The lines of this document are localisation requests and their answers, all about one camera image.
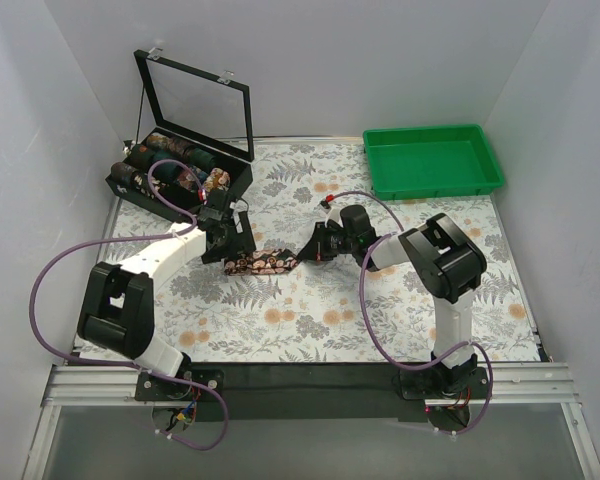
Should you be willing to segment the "black floral necktie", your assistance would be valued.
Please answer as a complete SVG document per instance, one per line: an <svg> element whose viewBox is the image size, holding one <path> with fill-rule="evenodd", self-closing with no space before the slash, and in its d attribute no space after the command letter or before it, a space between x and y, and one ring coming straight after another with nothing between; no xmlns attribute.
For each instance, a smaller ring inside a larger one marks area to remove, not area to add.
<svg viewBox="0 0 600 480"><path fill-rule="evenodd" d="M294 270L298 265L298 258L289 249L265 249L227 259L224 273L228 276L279 275Z"/></svg>

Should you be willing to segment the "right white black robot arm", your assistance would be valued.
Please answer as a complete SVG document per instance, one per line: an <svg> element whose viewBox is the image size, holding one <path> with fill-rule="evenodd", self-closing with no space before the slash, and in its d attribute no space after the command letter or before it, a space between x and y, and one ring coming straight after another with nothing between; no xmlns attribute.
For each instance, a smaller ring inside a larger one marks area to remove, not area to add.
<svg viewBox="0 0 600 480"><path fill-rule="evenodd" d="M317 263L339 255L352 256L362 273L413 266L433 297L436 339L429 363L404 370L444 397L466 392L477 373L472 308L487 269L484 254L468 236L447 215L437 214L418 228L382 239L366 209L350 205L315 224L298 259Z"/></svg>

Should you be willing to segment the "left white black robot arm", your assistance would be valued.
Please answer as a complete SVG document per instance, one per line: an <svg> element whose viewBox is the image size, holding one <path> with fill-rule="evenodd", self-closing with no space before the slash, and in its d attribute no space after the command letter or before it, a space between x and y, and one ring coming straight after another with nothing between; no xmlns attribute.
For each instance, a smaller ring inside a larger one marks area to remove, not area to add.
<svg viewBox="0 0 600 480"><path fill-rule="evenodd" d="M209 264L255 250L248 213L235 210L240 201L227 191L214 190L195 225L174 223L139 253L117 264L96 264L87 282L78 336L160 374L158 387L168 398L185 398L193 377L182 368L185 355L156 331L154 293L195 259Z"/></svg>

